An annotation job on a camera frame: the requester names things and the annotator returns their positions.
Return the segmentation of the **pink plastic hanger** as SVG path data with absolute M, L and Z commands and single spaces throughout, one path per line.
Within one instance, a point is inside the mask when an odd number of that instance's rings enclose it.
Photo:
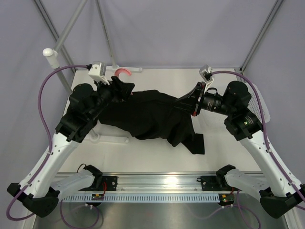
M 126 68 L 119 68 L 118 70 L 115 71 L 114 76 L 117 76 L 119 78 L 119 75 L 121 73 L 124 73 L 127 76 L 131 76 L 131 72 Z

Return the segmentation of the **black shirt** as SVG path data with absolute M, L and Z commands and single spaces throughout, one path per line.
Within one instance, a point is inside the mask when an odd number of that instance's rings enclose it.
M 98 120 L 138 140 L 161 138 L 173 147 L 184 145 L 193 155 L 205 154 L 203 134 L 195 133 L 190 114 L 174 107 L 175 99 L 157 90 L 133 92 L 125 102 L 110 103 Z

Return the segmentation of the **silver white garment rack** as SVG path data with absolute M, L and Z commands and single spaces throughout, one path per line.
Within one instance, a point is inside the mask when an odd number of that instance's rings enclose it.
M 81 14 L 84 6 L 86 5 L 87 1 L 82 0 L 79 3 L 77 9 L 71 16 L 70 20 L 66 24 L 66 26 L 61 34 L 57 33 L 57 31 L 51 21 L 51 18 L 43 5 L 43 2 L 41 0 L 36 0 L 35 3 L 37 4 L 38 9 L 41 11 L 41 15 L 42 15 L 43 19 L 45 20 L 46 25 L 48 26 L 51 34 L 54 36 L 54 39 L 56 41 L 54 48 L 45 48 L 43 50 L 42 54 L 47 59 L 49 65 L 53 69 L 53 72 L 51 74 L 52 75 L 56 74 L 58 76 L 59 80 L 61 81 L 61 84 L 64 86 L 65 90 L 68 93 L 72 93 L 71 87 L 69 86 L 64 74 L 61 71 L 59 71 L 60 64 L 57 60 L 57 57 L 58 57 L 58 54 L 60 52 L 62 52 L 62 55 L 66 59 L 66 62 L 69 64 L 70 68 L 73 69 L 74 71 L 76 70 L 76 65 L 72 62 L 70 55 L 68 54 L 66 48 L 64 47 L 64 43 L 65 43 L 67 37 L 69 36 L 73 26 L 75 25 L 79 15 Z M 102 23 L 103 33 L 104 33 L 104 36 L 106 39 L 108 52 L 109 52 L 110 59 L 112 62 L 111 66 L 105 67 L 105 70 L 111 71 L 113 73 L 115 73 L 118 70 L 121 70 L 129 76 L 132 73 L 141 73 L 143 71 L 143 68 L 141 68 L 141 67 L 122 67 L 117 64 L 116 58 L 114 56 L 114 51 L 112 48 L 111 40 L 109 37 L 109 33 L 107 31 L 105 19 L 103 16 L 101 3 L 98 0 L 95 3 L 96 3 L 98 14 L 99 14 L 99 17 L 100 17 L 100 20 Z M 127 138 L 127 137 L 100 135 L 93 130 L 91 130 L 89 132 L 89 135 L 87 137 L 85 137 L 85 139 L 90 140 L 93 143 L 98 143 L 98 142 L 128 143 L 129 142 L 129 138 Z

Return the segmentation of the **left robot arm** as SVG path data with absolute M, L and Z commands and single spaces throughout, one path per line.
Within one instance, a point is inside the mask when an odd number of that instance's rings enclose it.
M 69 107 L 55 128 L 51 146 L 43 153 L 32 171 L 20 182 L 11 183 L 7 192 L 40 218 L 48 216 L 64 198 L 84 188 L 102 186 L 102 172 L 89 165 L 59 182 L 53 179 L 69 155 L 96 126 L 98 116 L 111 102 L 125 102 L 135 87 L 112 76 L 109 84 L 77 85 L 69 97 Z

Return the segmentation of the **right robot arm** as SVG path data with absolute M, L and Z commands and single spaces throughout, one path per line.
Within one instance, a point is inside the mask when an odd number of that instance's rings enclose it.
M 266 181 L 226 165 L 216 172 L 216 185 L 220 189 L 234 187 L 247 193 L 260 202 L 268 215 L 278 219 L 301 203 L 305 186 L 279 158 L 265 134 L 262 121 L 249 110 L 251 98 L 243 82 L 230 82 L 223 95 L 209 93 L 205 83 L 198 82 L 191 92 L 176 99 L 174 106 L 193 116 L 203 109 L 227 117 L 224 120 L 226 129 L 250 153 Z

